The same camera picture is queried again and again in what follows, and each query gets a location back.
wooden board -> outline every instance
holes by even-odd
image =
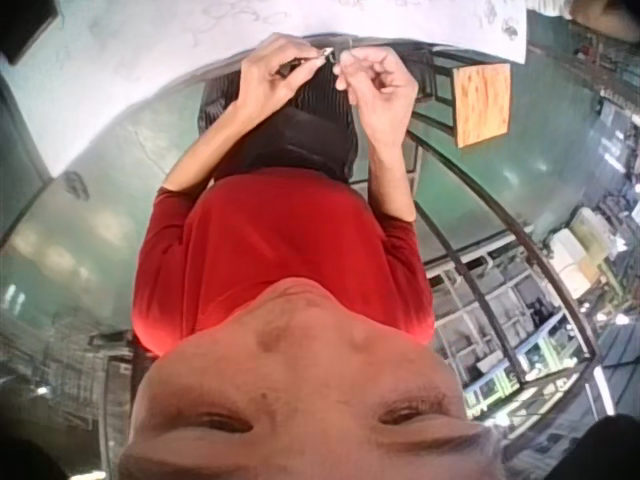
[[[466,147],[509,131],[511,65],[477,65],[453,71],[456,145]]]

chair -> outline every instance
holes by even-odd
[[[511,114],[511,65],[484,64],[470,58],[446,52],[434,53],[453,66],[436,64],[437,76],[451,85],[451,98],[435,88],[436,102],[453,110],[453,125],[414,112],[413,118],[451,136],[458,148],[504,135],[509,131]]]

sleeve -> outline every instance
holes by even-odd
[[[133,330],[145,348],[166,353],[183,337],[184,225],[197,197],[160,189],[138,257]]]
[[[381,213],[376,218],[386,237],[385,251],[403,305],[397,328],[429,343],[435,332],[433,294],[420,258],[415,227]]]

curved metal bar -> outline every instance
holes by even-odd
[[[540,251],[531,237],[524,231],[518,221],[504,208],[500,202],[498,202],[482,185],[474,180],[467,172],[456,165],[451,159],[440,152],[437,148],[431,145],[426,140],[423,140],[415,133],[408,131],[408,137],[416,142],[416,144],[429,152],[433,157],[442,164],[447,170],[455,175],[465,186],[471,190],[489,210],[491,210],[500,221],[507,227],[507,229],[513,233],[516,240],[525,249],[529,258],[540,268],[540,271],[547,279],[549,284],[553,287],[558,298],[564,305],[567,311],[569,321],[573,324],[575,331],[578,333],[580,343],[585,351],[593,359],[600,358],[600,350],[598,348],[598,342],[595,335],[591,331],[591,327],[587,323],[586,319],[580,313],[577,303],[569,293],[567,287],[562,283],[562,280],[549,264],[543,253]]]

person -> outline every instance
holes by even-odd
[[[640,41],[640,22],[618,0],[526,0],[526,4],[529,10],[574,20],[618,40]]]
[[[277,74],[295,59],[306,61]],[[323,70],[359,111],[368,204],[331,157],[350,151],[336,123],[291,106]],[[428,346],[402,154],[416,81],[389,48],[344,52],[331,70],[306,41],[270,37],[164,181],[133,304],[159,359],[135,398],[122,480],[500,475],[492,431],[467,420]]]

